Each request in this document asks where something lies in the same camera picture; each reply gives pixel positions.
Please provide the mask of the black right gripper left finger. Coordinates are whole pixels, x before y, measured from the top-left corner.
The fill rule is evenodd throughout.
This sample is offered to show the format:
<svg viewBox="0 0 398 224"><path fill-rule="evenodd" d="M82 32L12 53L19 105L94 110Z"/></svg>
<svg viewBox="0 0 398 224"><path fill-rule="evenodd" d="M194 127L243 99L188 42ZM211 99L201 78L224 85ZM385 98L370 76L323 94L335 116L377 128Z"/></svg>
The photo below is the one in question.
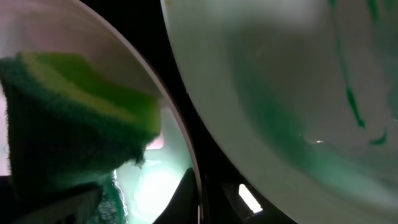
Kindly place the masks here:
<svg viewBox="0 0 398 224"><path fill-rule="evenodd" d="M195 173L188 168L165 210L154 224L197 224L198 190Z"/></svg>

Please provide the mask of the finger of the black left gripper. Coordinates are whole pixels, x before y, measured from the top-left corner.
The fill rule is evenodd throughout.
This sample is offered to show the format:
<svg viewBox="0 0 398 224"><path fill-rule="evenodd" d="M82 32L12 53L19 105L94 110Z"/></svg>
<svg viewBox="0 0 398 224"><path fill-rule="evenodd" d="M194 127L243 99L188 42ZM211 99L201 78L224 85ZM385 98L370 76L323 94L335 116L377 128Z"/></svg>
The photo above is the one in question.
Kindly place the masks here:
<svg viewBox="0 0 398 224"><path fill-rule="evenodd" d="M12 189L11 177L1 177L1 224L84 224L102 198L103 190L86 184L26 202Z"/></svg>

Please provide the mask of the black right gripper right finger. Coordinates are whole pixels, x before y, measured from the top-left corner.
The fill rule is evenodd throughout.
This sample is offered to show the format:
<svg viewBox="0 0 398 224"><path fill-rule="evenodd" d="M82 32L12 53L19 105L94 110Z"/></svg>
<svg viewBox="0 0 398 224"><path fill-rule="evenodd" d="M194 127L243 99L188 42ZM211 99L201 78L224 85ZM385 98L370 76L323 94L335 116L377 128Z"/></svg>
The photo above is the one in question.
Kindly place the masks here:
<svg viewBox="0 0 398 224"><path fill-rule="evenodd" d="M260 224L264 223L264 212L250 212L236 190L228 192L214 178L205 177L203 186L203 220L205 224Z"/></svg>

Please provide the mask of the green scouring sponge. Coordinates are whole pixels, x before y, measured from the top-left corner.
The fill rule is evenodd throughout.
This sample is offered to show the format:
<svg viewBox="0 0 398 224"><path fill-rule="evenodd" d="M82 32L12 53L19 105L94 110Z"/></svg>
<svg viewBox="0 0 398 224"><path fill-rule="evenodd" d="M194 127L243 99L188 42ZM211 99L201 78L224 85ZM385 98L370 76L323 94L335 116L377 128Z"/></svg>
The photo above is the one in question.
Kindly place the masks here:
<svg viewBox="0 0 398 224"><path fill-rule="evenodd" d="M88 223L126 223L114 171L141 165L161 131L156 97L103 78L81 55L19 52L1 59L11 178L3 223L87 189L101 194Z"/></svg>

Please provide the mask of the mint green plate front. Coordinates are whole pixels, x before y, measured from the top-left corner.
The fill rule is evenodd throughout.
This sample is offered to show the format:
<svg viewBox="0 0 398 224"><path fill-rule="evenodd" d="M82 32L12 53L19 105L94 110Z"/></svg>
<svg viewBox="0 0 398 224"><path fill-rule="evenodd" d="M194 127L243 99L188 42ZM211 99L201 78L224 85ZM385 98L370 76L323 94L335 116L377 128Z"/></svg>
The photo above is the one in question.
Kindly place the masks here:
<svg viewBox="0 0 398 224"><path fill-rule="evenodd" d="M397 2L162 1L213 139L298 223L397 222Z"/></svg>

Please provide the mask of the white plate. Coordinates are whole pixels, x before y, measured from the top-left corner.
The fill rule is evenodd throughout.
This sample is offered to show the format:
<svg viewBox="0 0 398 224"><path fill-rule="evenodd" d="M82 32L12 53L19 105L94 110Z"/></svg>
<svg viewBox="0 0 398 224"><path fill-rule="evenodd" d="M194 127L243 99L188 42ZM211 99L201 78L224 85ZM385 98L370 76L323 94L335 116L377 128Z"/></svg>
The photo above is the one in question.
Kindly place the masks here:
<svg viewBox="0 0 398 224"><path fill-rule="evenodd" d="M78 1L2 1L1 59L19 52L79 54L107 81L157 98L161 131L146 146L144 162L127 162L114 171L126 223L154 223L185 171L192 168L195 173L195 166L186 131L153 69L115 28ZM9 158L2 87L1 147Z"/></svg>

